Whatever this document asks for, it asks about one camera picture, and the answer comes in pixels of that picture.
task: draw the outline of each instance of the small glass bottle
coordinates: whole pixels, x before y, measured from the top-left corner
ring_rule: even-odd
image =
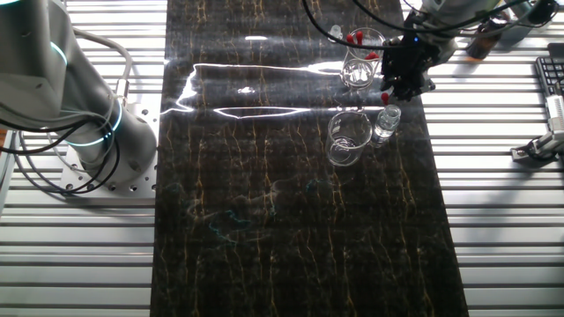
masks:
[[[394,131],[399,124],[399,117],[402,114],[398,106],[386,106],[379,114],[378,119],[376,119],[376,125],[374,126],[374,138],[382,141],[387,139],[394,134]]]

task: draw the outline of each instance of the marble tabletop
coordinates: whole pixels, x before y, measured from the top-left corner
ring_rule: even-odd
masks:
[[[397,0],[366,4],[401,23]],[[355,165],[325,156],[333,115],[382,109],[341,82],[345,53],[297,0],[169,0],[152,316],[468,315],[420,100]]]

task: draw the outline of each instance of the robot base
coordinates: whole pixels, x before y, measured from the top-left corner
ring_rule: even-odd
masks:
[[[130,104],[127,106],[130,113],[139,116],[145,120],[156,137],[159,135],[159,116],[157,110],[149,110],[147,105]],[[71,165],[81,166],[77,152],[69,146],[66,159]],[[90,176],[86,173],[79,173],[71,170],[67,166],[63,166],[63,176],[59,184],[62,188],[77,188],[90,180]],[[152,164],[135,180],[124,183],[108,183],[92,193],[80,195],[85,198],[150,198],[155,197],[155,188],[157,184],[157,152],[155,151]]]

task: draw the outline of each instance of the metal slat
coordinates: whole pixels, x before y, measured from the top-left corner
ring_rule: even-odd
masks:
[[[532,285],[554,287],[564,284],[564,267],[460,268],[460,275],[464,287],[469,288],[502,288],[525,284],[529,284],[531,287]]]
[[[2,286],[151,287],[152,268],[0,266]]]
[[[564,195],[557,190],[444,190],[447,207],[519,206],[528,208],[564,208]]]
[[[18,317],[149,317],[146,309],[0,308],[0,316]]]
[[[150,288],[3,287],[0,307],[147,309]]]
[[[561,317],[564,309],[470,310],[470,317]]]
[[[62,266],[76,267],[152,267],[152,250],[150,253],[141,254],[2,254],[2,265],[14,266]]]
[[[564,227],[515,228],[515,227],[472,227],[451,228],[455,246],[522,245],[542,246],[561,245]]]
[[[153,229],[147,227],[11,227],[0,230],[3,245],[91,245],[151,247]]]
[[[490,306],[491,309],[507,306],[513,306],[514,309],[519,307],[531,309],[534,306],[564,308],[560,288],[476,288],[465,289],[464,293],[470,309],[480,309],[485,306]]]

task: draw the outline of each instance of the black keyboard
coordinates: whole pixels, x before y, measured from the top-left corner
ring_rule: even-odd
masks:
[[[537,58],[537,73],[545,96],[564,95],[564,58]]]

